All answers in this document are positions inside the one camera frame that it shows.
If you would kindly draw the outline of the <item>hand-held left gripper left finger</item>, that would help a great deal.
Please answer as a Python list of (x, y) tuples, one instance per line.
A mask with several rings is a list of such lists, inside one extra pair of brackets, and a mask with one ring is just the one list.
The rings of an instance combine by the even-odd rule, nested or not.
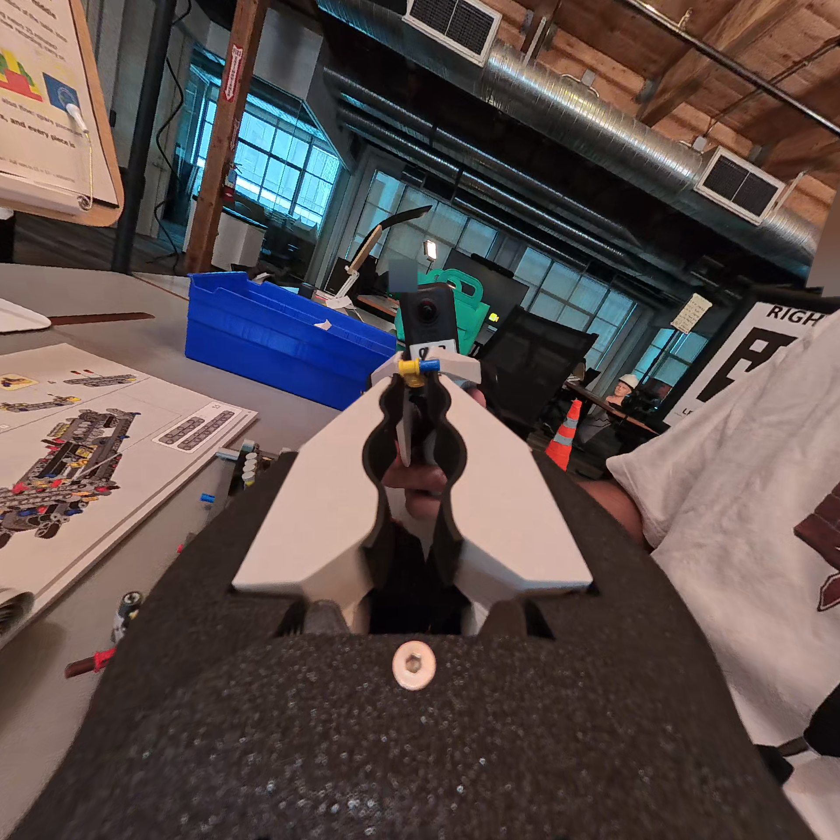
[(363, 542), (380, 497), (363, 466), (363, 447), (384, 421), (379, 381), (304, 444), (233, 579), (247, 595), (331, 601), (352, 633), (366, 630), (362, 606), (372, 589)]

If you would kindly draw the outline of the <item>lego car chassis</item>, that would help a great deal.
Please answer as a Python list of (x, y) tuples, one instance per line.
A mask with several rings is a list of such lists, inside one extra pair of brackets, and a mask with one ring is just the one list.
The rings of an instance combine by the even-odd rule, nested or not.
[[(268, 453), (257, 442), (246, 439), (239, 449), (220, 448), (216, 458), (223, 463), (223, 471), (215, 492), (210, 493), (215, 495), (215, 502), (212, 505), (202, 503), (206, 508), (203, 528), (224, 511), (236, 496), (252, 487), (279, 455)], [(96, 651), (88, 658), (70, 662), (64, 670), (65, 679), (101, 672), (114, 656), (144, 600), (145, 596), (140, 591), (125, 593), (113, 617), (110, 647)]]

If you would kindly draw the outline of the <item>lego instruction booklet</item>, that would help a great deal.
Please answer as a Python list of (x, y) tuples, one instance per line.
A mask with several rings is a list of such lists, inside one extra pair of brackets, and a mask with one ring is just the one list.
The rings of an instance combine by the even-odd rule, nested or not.
[(258, 414), (65, 343), (1, 373), (5, 646)]

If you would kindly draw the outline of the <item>green bag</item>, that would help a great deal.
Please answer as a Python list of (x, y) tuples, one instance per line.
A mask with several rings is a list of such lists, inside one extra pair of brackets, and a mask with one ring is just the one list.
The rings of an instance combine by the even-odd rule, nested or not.
[[(473, 347), (474, 341), (482, 327), (482, 323), (488, 313), (489, 307), (481, 301), (482, 289), (476, 283), (477, 289), (467, 294), (462, 287), (462, 281), (467, 277), (461, 275), (454, 269), (436, 269), (426, 274), (402, 267), (402, 274), (399, 275), (400, 285), (395, 287), (399, 291), (399, 309), (401, 294), (406, 291), (415, 291), (418, 286), (433, 282), (445, 282), (449, 284), (454, 292), (455, 311), (458, 327), (458, 351), (457, 354), (468, 355)], [(399, 309), (395, 317), (395, 332), (398, 342), (403, 344), (403, 326), (399, 316)]]

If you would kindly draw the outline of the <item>black office chair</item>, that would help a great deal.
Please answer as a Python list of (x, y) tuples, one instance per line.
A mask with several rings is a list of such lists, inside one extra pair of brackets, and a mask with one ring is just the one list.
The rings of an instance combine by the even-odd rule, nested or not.
[(527, 440), (543, 408), (585, 359), (597, 337), (514, 308), (475, 354), (488, 409)]

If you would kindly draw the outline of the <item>black desk lamp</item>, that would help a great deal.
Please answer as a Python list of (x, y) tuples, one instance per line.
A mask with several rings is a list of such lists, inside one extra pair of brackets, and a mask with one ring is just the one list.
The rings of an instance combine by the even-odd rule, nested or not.
[(375, 227), (373, 227), (369, 234), (367, 234), (357, 251), (355, 252), (351, 262), (344, 268), (347, 277), (344, 283), (342, 284), (341, 288), (334, 296), (325, 298), (323, 304), (331, 310), (339, 310), (351, 307), (352, 301), (350, 299), (350, 290), (357, 281), (357, 279), (359, 279), (363, 263), (367, 260), (373, 248), (379, 242), (379, 239), (384, 233), (384, 231), (395, 225), (403, 224), (409, 221), (413, 221), (414, 219), (421, 218), (425, 216), (431, 209), (432, 206), (430, 205), (410, 209), (405, 212), (387, 217), (386, 219), (378, 223)]

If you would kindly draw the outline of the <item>orange traffic cone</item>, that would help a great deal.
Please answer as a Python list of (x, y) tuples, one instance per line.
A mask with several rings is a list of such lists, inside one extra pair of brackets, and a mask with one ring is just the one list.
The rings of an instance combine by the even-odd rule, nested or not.
[(572, 445), (580, 421), (581, 408), (582, 401), (575, 399), (557, 433), (545, 449), (546, 456), (562, 471), (567, 470), (570, 463)]

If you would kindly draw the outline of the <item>white cabinet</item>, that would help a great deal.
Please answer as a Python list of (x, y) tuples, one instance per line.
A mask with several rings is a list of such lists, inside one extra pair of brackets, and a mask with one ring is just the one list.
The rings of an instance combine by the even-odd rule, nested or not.
[(258, 224), (240, 214), (223, 210), (219, 217), (211, 266), (221, 270), (247, 269), (257, 265), (267, 226)]

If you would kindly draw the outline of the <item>person's white t-shirt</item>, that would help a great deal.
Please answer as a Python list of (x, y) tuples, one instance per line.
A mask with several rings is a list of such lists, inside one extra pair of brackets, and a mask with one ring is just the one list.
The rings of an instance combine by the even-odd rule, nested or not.
[(838, 685), (838, 391), (835, 312), (607, 462), (768, 746), (804, 735)]

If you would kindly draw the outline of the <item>black framed marker sign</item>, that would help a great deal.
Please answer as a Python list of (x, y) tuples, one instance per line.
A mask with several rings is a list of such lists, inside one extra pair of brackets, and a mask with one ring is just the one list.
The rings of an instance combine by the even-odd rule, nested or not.
[(838, 297), (760, 287), (698, 354), (658, 411), (673, 427), (839, 308)]

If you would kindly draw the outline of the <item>white air vent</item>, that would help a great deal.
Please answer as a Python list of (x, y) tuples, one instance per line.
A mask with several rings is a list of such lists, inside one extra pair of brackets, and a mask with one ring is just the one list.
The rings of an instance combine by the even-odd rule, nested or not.
[(484, 67), (497, 39), (502, 14), (479, 1), (408, 1), (402, 21)]
[(785, 188), (783, 181), (720, 146), (700, 154), (694, 191), (753, 226), (772, 213)]

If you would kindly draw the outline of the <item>black metal pole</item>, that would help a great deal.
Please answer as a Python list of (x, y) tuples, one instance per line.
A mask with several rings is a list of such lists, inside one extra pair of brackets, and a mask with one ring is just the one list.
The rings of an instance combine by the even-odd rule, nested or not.
[(150, 39), (143, 63), (140, 98), (135, 114), (129, 162), (123, 178), (124, 201), (112, 252), (111, 270), (131, 272), (131, 257), (145, 185), (163, 70), (172, 31), (176, 1), (154, 2)]

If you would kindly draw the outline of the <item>wood-edged white board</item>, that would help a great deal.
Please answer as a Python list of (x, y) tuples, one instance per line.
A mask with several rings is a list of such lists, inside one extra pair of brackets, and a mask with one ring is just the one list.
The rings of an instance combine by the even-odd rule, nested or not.
[(1, 204), (93, 227), (124, 191), (81, 2), (1, 2)]

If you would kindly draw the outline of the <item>dark wall monitor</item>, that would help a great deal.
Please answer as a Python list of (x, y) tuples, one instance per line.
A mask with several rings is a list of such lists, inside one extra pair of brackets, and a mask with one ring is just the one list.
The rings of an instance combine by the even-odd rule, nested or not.
[(498, 329), (508, 315), (522, 305), (528, 291), (527, 285), (516, 280), (510, 269), (478, 254), (465, 255), (453, 250), (446, 258), (444, 268), (467, 277), (462, 281), (462, 287), (469, 295), (477, 289), (476, 283), (481, 285), (481, 301), (489, 307), (482, 323), (485, 331)]

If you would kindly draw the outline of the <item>wooden post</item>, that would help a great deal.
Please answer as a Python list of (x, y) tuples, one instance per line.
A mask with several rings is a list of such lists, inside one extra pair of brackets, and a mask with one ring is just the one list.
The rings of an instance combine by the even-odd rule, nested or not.
[(224, 205), (224, 185), (235, 158), (239, 127), (267, 8), (267, 1), (237, 1), (201, 190), (185, 256), (185, 272), (188, 275), (209, 271), (212, 265)]

